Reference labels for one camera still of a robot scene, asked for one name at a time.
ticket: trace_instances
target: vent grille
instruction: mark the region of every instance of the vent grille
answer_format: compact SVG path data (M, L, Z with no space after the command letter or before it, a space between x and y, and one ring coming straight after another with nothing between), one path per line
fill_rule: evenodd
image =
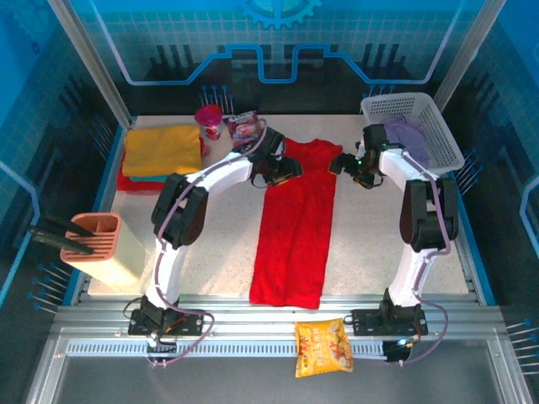
M189 341L177 341L176 349L161 347L152 354L160 357L176 356L184 352L191 344ZM67 345L66 354L76 357L145 357L147 341L88 341L71 340ZM352 341L352 353L355 358L385 359L382 342ZM215 341L203 342L189 354L190 357L260 357L286 358L297 356L295 341Z

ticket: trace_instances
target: pink cup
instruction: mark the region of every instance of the pink cup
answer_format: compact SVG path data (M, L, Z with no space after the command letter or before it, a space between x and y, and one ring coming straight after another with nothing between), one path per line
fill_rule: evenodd
M195 120L202 127L206 137L218 141L222 132L222 108L219 105L206 105L195 112Z

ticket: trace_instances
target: white basket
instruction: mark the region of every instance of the white basket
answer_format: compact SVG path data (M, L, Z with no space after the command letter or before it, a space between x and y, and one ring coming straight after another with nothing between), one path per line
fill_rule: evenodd
M429 170L441 175L464 166L464 157L434 100L425 93L397 93L364 98L361 109L368 125L404 115L423 127L430 155Z

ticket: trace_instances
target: white table surface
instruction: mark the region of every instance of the white table surface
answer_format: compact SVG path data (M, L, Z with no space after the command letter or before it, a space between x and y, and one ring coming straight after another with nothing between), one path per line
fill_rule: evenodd
M268 124L294 141L324 139L355 152L362 136L362 115L269 115ZM140 116L137 128L194 124L192 116ZM205 166L226 156L232 147L225 132L217 142L207 141L211 154ZM191 246L180 275L182 294L248 296L256 255L264 190L240 183L208 204L205 226ZM340 175L334 201L334 218L325 295L382 294L397 272L403 250L398 222L402 193L386 180L377 189L355 185ZM88 293L94 297L141 295L155 264L155 236L150 215L157 195L116 192L112 211L147 249L144 273L137 284L112 287L92 279ZM462 295L467 286L454 244L450 256L439 258L424 286L424 293Z

